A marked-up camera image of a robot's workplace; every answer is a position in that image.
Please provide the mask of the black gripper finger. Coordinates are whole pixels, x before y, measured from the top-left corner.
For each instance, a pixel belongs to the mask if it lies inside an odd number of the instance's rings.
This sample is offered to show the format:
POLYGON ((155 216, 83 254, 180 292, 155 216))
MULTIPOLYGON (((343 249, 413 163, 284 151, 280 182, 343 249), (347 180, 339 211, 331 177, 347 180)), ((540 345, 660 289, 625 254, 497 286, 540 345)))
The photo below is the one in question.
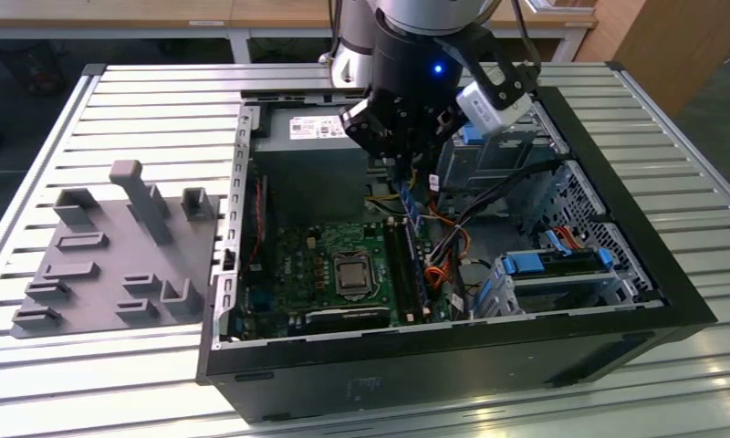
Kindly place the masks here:
POLYGON ((359 103, 345 106, 339 111, 339 119, 348 138, 372 158, 387 167, 395 167, 400 154, 393 148, 392 134, 376 117, 371 100, 363 99, 359 103))
POLYGON ((417 170, 429 175, 435 172, 443 148, 463 126, 463 110, 460 107, 445 107, 432 119, 423 120, 419 132, 417 170))

